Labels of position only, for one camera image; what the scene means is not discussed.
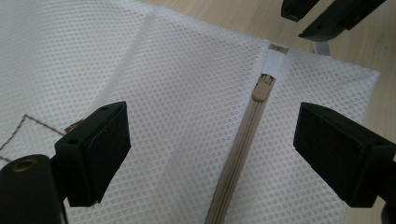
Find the metal zipper pull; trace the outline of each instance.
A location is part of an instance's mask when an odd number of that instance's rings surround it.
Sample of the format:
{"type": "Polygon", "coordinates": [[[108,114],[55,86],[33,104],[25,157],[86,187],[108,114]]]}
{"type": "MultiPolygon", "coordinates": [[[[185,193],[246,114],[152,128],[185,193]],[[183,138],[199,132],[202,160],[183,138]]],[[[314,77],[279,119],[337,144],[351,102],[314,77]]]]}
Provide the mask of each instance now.
{"type": "Polygon", "coordinates": [[[262,77],[259,79],[259,82],[257,83],[257,86],[254,89],[251,98],[257,102],[265,101],[270,95],[274,80],[275,79],[270,75],[263,74],[262,77]]]}

